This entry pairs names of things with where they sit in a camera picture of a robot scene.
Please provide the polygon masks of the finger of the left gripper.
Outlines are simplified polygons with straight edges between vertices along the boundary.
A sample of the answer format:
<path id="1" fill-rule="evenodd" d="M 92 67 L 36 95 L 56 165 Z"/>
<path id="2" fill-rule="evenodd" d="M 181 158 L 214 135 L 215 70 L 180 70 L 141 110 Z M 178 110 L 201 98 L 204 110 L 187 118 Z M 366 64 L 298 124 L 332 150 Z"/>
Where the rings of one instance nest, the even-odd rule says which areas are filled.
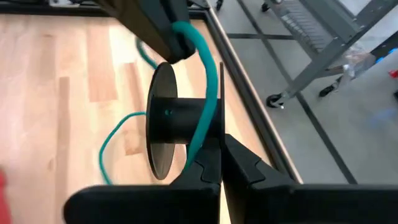
<path id="1" fill-rule="evenodd" d="M 160 0 L 162 24 L 160 25 L 160 33 L 169 50 L 166 60 L 183 60 L 187 59 L 195 53 L 195 47 L 191 40 L 183 34 L 174 32 L 172 24 L 174 22 L 189 21 L 188 5 L 186 0 Z"/>
<path id="2" fill-rule="evenodd" d="M 110 16 L 133 32 L 164 59 L 170 53 L 160 33 L 160 0 L 95 0 Z M 166 60 L 177 63 L 180 60 Z"/>

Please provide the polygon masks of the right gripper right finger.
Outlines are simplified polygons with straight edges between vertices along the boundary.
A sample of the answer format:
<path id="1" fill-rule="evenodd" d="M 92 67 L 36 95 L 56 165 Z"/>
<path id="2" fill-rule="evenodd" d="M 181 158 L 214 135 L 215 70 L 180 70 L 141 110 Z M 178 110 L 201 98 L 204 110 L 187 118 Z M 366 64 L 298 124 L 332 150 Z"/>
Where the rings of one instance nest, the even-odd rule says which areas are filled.
<path id="1" fill-rule="evenodd" d="M 229 134 L 223 183 L 232 223 L 397 223 L 397 186 L 300 184 Z"/>

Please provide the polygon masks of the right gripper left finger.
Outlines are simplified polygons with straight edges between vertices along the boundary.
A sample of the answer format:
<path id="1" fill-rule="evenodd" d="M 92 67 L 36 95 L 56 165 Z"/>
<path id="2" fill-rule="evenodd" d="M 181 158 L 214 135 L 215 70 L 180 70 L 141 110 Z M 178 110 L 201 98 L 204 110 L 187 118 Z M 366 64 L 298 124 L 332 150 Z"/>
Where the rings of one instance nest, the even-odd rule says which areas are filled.
<path id="1" fill-rule="evenodd" d="M 63 207 L 66 223 L 218 223 L 221 146 L 205 141 L 189 168 L 169 185 L 94 185 Z"/>

